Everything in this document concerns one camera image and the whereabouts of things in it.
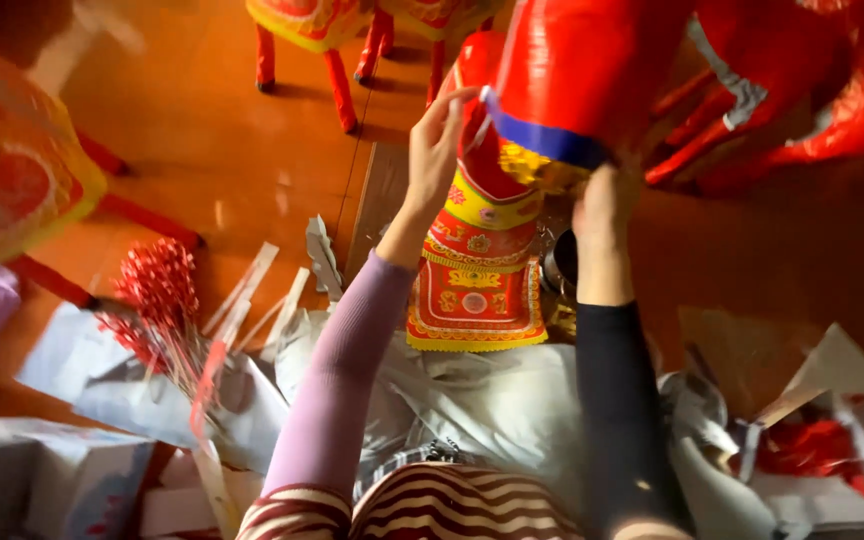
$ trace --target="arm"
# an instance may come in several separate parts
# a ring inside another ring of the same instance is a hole
[[[405,202],[312,350],[263,496],[286,485],[315,485],[351,498],[372,385],[402,318],[428,228],[446,202],[461,105],[476,93],[467,88],[443,96],[415,125]]]
[[[601,167],[573,220],[589,515],[603,538],[687,539],[694,525],[666,452],[656,374],[632,289],[626,224],[639,182],[631,176]]]

